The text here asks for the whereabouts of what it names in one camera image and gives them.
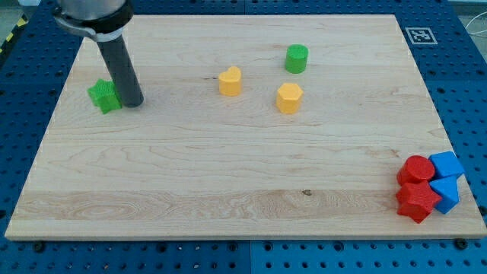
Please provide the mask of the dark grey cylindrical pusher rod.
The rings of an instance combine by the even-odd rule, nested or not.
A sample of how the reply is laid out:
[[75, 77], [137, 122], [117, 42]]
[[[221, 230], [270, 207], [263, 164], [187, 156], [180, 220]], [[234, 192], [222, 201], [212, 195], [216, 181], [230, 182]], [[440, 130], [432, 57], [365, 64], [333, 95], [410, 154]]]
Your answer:
[[97, 45], [115, 84], [121, 104], [124, 107], [140, 106], [144, 96], [123, 36], [120, 35], [107, 42], [97, 42]]

